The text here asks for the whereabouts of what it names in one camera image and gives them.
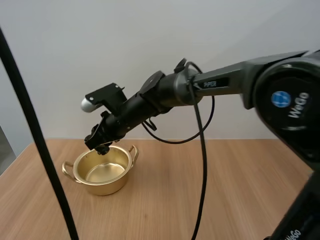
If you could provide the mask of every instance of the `black robotic arm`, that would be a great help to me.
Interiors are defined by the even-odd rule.
[[[246,109],[255,108],[264,124],[313,169],[320,169],[320,52],[290,52],[239,62],[199,73],[183,59],[174,73],[154,73],[127,99],[112,83],[85,96],[81,107],[92,112],[104,105],[100,124],[85,138],[89,149],[106,154],[109,145],[150,117],[173,107],[193,105],[204,96],[240,94]]]

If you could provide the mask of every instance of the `black bracket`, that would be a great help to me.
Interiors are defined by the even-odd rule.
[[[111,83],[85,95],[85,98],[93,105],[104,105],[113,115],[117,116],[119,106],[127,100],[123,89]]]

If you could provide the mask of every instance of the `wooden table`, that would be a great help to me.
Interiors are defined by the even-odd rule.
[[[128,183],[88,194],[62,174],[86,151],[82,140],[47,141],[81,240],[189,240],[202,184],[198,140],[169,145],[122,140],[140,149]],[[279,140],[208,140],[208,182],[197,240],[262,240],[270,235],[311,170]],[[32,144],[0,176],[1,240],[68,240],[45,169]]]

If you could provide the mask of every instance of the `gold pot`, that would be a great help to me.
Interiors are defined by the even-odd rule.
[[[128,173],[135,165],[139,150],[132,146],[126,150],[120,146],[109,146],[110,151],[99,155],[93,149],[81,154],[74,164],[65,161],[62,172],[78,184],[84,185],[87,191],[94,195],[109,195],[120,190],[128,180]],[[66,166],[73,168],[73,176]]]

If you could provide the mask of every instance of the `pot rim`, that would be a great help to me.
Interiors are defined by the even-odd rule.
[[[103,181],[103,182],[91,182],[91,181],[87,181],[87,180],[83,179],[82,177],[80,177],[79,174],[78,174],[78,171],[77,171],[77,169],[78,169],[78,164],[79,164],[79,162],[81,161],[81,159],[82,159],[85,155],[87,155],[87,154],[95,151],[95,149],[92,149],[92,150],[90,150],[90,151],[87,151],[87,152],[82,153],[82,154],[81,154],[80,156],[78,156],[77,159],[74,161],[73,170],[72,170],[74,177],[75,177],[79,182],[81,182],[82,184],[85,184],[85,185],[90,185],[90,186],[103,186],[103,185],[107,185],[107,184],[114,183],[114,182],[118,181],[119,179],[121,179],[123,176],[125,176],[125,175],[129,172],[129,170],[131,169],[131,167],[132,167],[132,163],[133,163],[133,162],[132,162],[131,154],[129,153],[128,150],[126,150],[125,148],[120,147],[120,146],[111,145],[111,146],[109,146],[109,148],[119,149],[119,150],[121,150],[122,152],[124,152],[125,155],[128,157],[128,166],[127,166],[126,169],[123,171],[123,173],[121,173],[121,174],[120,174],[119,176],[117,176],[116,178],[113,178],[113,179],[108,180],[108,181]]]

